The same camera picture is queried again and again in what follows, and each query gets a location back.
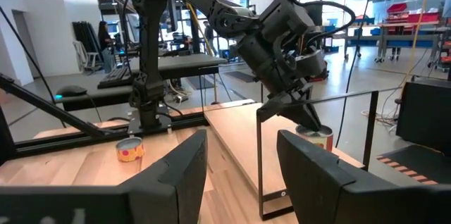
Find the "tin can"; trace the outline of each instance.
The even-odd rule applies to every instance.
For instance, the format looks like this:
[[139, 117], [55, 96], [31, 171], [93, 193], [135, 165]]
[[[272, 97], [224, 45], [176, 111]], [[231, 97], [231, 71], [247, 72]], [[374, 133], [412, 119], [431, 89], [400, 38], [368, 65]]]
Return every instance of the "tin can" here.
[[333, 132], [329, 127], [322, 125], [318, 132], [314, 132], [302, 125], [298, 125], [296, 127], [296, 132], [303, 139], [306, 139], [327, 151], [332, 151]]
[[122, 139], [116, 145], [118, 160], [123, 162], [135, 161], [144, 156], [144, 146], [139, 137]]

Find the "wooden platform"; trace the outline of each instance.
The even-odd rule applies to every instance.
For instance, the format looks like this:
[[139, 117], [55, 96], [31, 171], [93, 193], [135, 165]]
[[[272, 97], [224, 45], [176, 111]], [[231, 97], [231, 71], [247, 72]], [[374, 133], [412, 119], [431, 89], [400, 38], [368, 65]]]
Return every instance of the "wooden platform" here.
[[[259, 107], [261, 107], [261, 104], [249, 104], [205, 112], [210, 126], [248, 179], [255, 194], [258, 193], [259, 182], [256, 117], [256, 111]], [[278, 192], [286, 188], [276, 150], [277, 131], [285, 129], [296, 133], [295, 128], [296, 124], [281, 116], [274, 116], [261, 125], [264, 194]], [[358, 168], [363, 167], [362, 163], [336, 148], [333, 148], [332, 152]]]
[[[122, 123], [103, 123], [108, 127]], [[172, 134], [152, 135], [144, 138], [146, 154], [141, 161], [121, 163], [114, 151], [115, 142], [43, 154], [8, 161], [0, 166], [0, 185], [117, 185], [178, 146], [198, 128], [178, 130]], [[298, 223], [293, 213], [262, 222], [254, 190], [241, 170], [223, 148], [210, 127], [208, 133], [208, 174], [201, 206], [201, 224], [209, 223]], [[58, 129], [39, 134], [40, 137], [76, 131]], [[282, 202], [269, 207], [280, 208]]]

